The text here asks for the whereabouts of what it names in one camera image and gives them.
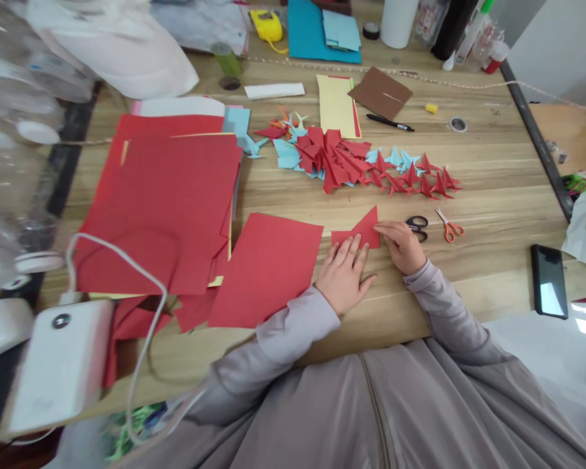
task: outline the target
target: brown envelope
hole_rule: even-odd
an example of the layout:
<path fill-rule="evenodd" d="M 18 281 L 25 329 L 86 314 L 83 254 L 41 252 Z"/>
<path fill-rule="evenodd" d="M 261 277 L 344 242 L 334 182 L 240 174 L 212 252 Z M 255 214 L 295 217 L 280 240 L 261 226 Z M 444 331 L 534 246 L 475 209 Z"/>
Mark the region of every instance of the brown envelope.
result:
<path fill-rule="evenodd" d="M 392 121 L 412 96 L 412 91 L 372 67 L 349 93 L 352 98 Z"/>

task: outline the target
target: green tube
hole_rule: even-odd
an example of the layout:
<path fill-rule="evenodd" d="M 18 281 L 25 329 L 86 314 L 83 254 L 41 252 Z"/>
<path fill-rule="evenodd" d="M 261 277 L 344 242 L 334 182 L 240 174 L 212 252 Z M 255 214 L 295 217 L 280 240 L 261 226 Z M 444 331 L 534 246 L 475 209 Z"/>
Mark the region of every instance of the green tube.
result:
<path fill-rule="evenodd" d="M 228 44 L 216 42 L 212 45 L 210 51 L 215 55 L 215 59 L 217 59 L 217 63 L 219 63 L 224 75 L 239 78 L 243 74 L 241 62 L 236 58 Z"/>

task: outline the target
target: black cylinder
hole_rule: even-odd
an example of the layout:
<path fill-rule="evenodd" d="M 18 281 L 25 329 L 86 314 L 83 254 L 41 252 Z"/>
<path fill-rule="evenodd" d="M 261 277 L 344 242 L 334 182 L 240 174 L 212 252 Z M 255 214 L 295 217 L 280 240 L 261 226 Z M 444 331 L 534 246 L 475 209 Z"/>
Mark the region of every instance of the black cylinder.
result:
<path fill-rule="evenodd" d="M 458 48 L 458 41 L 460 41 L 476 6 L 477 0 L 451 0 L 438 32 L 436 43 L 431 51 L 437 59 L 446 61 Z"/>

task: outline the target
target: hand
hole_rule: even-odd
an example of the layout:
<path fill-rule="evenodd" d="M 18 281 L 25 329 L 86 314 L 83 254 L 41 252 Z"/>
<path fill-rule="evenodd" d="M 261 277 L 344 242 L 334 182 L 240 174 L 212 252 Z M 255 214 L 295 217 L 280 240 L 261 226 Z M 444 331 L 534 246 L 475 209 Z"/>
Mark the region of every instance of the hand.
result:
<path fill-rule="evenodd" d="M 401 221 L 383 221 L 374 230 L 384 235 L 391 258 L 402 274 L 412 275 L 425 265 L 427 257 L 421 249 L 417 235 L 408 225 Z"/>
<path fill-rule="evenodd" d="M 360 238 L 360 234 L 354 238 L 350 236 L 340 249 L 339 243 L 332 246 L 315 282 L 317 290 L 324 295 L 339 317 L 363 299 L 377 277 L 371 276 L 360 282 L 369 252 L 369 243 L 365 243 L 358 252 Z"/>

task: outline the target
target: black pen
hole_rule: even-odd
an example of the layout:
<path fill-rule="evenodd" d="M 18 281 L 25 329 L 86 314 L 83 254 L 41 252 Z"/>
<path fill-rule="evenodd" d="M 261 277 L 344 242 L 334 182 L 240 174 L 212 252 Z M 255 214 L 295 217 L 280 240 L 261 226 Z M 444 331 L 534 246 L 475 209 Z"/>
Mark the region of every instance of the black pen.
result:
<path fill-rule="evenodd" d="M 390 125 L 393 127 L 400 128 L 401 130 L 406 130 L 407 132 L 414 132 L 415 130 L 411 126 L 406 126 L 400 124 L 399 122 L 389 121 L 387 118 L 382 116 L 376 116 L 375 114 L 367 114 L 367 117 L 372 121 L 381 122 L 382 124 Z"/>

